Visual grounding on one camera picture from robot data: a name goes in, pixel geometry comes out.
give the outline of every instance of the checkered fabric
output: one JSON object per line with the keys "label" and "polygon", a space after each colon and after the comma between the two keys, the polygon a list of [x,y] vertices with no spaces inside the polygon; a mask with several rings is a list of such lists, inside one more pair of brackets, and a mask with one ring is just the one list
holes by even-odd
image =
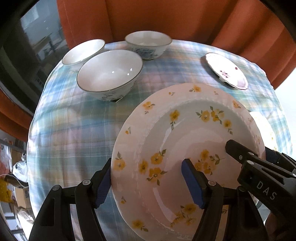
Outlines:
{"label": "checkered fabric", "polygon": [[[106,49],[125,49],[124,42]],[[218,80],[205,60],[214,52],[233,61],[245,74],[249,89],[229,88]],[[276,134],[279,151],[292,153],[282,107],[265,72],[248,60],[216,47],[174,40],[158,59],[145,61],[139,80],[119,102],[96,100],[76,83],[77,72],[61,62],[49,76],[29,131],[27,163],[30,198],[37,215],[53,185],[70,187],[91,178],[111,157],[116,137],[132,111],[154,92],[180,83],[205,83],[231,94],[249,111],[259,111]],[[82,240],[75,206],[73,228]],[[142,240],[124,222],[112,193],[96,213],[108,241]]]}

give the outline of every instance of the plate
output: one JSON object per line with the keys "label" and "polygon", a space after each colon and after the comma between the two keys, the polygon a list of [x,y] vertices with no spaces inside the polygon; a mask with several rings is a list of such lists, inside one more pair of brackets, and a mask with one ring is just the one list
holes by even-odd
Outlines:
{"label": "plate", "polygon": [[146,241],[192,240],[203,210],[193,203],[181,162],[189,158],[209,180],[236,188],[241,165],[225,152],[229,139],[265,158],[253,118],[223,90],[185,83],[148,97],[125,121],[112,153],[112,191],[125,222]]}
{"label": "plate", "polygon": [[268,120],[257,111],[250,112],[250,115],[253,117],[257,127],[259,128],[264,145],[271,150],[278,151],[279,148],[276,142],[276,134],[274,133]]}
{"label": "plate", "polygon": [[233,62],[217,53],[207,53],[206,61],[222,82],[246,90],[249,87],[244,73]]}

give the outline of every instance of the metal rivet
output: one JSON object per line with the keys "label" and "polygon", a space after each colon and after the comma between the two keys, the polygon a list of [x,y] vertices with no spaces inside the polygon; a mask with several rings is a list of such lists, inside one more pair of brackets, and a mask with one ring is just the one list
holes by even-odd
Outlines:
{"label": "metal rivet", "polygon": [[52,187],[52,189],[53,189],[54,191],[59,190],[59,188],[60,188],[60,185],[54,185],[54,186]]}
{"label": "metal rivet", "polygon": [[82,184],[83,185],[88,185],[88,184],[90,184],[91,183],[91,181],[89,180],[89,179],[85,179],[83,182],[82,182]]}
{"label": "metal rivet", "polygon": [[242,186],[239,186],[239,190],[240,190],[241,192],[245,192],[245,191],[246,191],[246,189],[244,189],[244,187],[242,187]]}
{"label": "metal rivet", "polygon": [[250,160],[247,160],[247,163],[251,164],[251,165],[254,165],[254,162],[250,161]]}
{"label": "metal rivet", "polygon": [[215,186],[217,183],[216,183],[214,180],[209,180],[209,181],[208,181],[208,184],[209,184],[210,186]]}

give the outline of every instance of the curtain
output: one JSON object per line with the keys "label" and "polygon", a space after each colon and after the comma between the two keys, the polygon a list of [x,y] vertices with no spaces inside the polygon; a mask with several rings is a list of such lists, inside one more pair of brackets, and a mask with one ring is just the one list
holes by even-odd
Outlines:
{"label": "curtain", "polygon": [[0,90],[0,129],[9,135],[26,142],[32,116],[14,104]]}
{"label": "curtain", "polygon": [[296,66],[295,42],[259,0],[57,0],[57,5],[69,48],[154,30],[245,57],[266,72],[274,88]]}

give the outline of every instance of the small white dish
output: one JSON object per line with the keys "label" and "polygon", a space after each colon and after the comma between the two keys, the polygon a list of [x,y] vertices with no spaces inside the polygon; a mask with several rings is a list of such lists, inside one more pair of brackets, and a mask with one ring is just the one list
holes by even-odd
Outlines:
{"label": "small white dish", "polygon": [[229,59],[217,53],[207,53],[205,58],[211,69],[219,76],[220,81],[240,90],[248,89],[249,84],[244,73]]}
{"label": "small white dish", "polygon": [[250,112],[250,115],[253,117],[259,128],[264,145],[271,150],[278,151],[279,147],[276,142],[276,134],[274,133],[268,120],[258,111],[252,111]]}
{"label": "small white dish", "polygon": [[138,31],[125,37],[128,47],[144,60],[152,60],[161,56],[172,42],[163,33],[155,31]]}
{"label": "small white dish", "polygon": [[[248,110],[221,89],[185,83],[162,89],[138,105],[115,141],[112,191],[125,222],[144,240],[192,240],[203,210],[193,203],[181,173],[189,158],[207,178],[228,188],[241,164],[225,152],[233,139],[265,159]],[[216,240],[222,240],[228,206]]]}
{"label": "small white dish", "polygon": [[72,48],[62,59],[62,64],[69,66],[73,71],[80,68],[92,57],[104,51],[105,41],[93,39],[83,42]]}
{"label": "small white dish", "polygon": [[99,100],[115,100],[132,89],[142,68],[143,60],[138,54],[129,50],[110,50],[82,66],[77,84]]}

